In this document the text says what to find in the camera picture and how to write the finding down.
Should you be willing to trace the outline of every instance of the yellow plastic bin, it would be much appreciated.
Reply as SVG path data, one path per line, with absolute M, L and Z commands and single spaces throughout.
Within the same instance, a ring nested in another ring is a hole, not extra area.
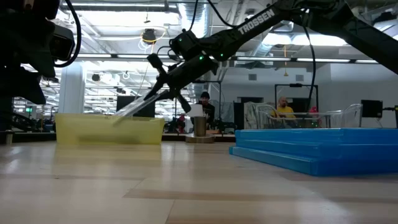
M 164 119 L 125 119 L 117 126 L 117 116 L 56 114 L 59 144 L 160 144 Z

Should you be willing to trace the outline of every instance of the white column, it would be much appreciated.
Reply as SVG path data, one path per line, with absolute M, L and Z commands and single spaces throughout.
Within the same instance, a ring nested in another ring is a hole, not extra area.
M 59 113 L 83 113 L 86 71 L 82 63 L 62 69 Z

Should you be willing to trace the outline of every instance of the stacked trays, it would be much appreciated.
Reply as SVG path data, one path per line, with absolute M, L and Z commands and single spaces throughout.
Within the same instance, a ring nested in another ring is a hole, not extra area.
M 315 176 L 398 172 L 398 129 L 236 131 L 231 155 Z

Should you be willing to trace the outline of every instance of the yellow shirt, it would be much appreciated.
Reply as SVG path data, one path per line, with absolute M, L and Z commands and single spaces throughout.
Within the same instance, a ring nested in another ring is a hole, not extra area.
M 293 109 L 292 109 L 291 107 L 289 107 L 289 106 L 285 106 L 284 108 L 278 106 L 278 108 L 277 108 L 276 110 L 278 111 L 278 113 L 294 113 L 294 112 L 293 112 Z M 295 116 L 292 115 L 292 114 L 287 114 L 287 115 L 286 115 L 286 118 L 295 118 Z

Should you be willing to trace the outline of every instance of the computer monitor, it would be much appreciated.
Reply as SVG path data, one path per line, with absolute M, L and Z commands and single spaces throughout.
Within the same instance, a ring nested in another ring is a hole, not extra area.
M 382 118 L 383 101 L 361 100 L 363 118 Z
M 135 96 L 118 96 L 118 102 L 116 103 L 116 111 L 127 106 L 129 103 L 135 100 Z M 154 118 L 155 117 L 155 102 L 150 103 L 140 111 L 134 114 L 137 117 Z

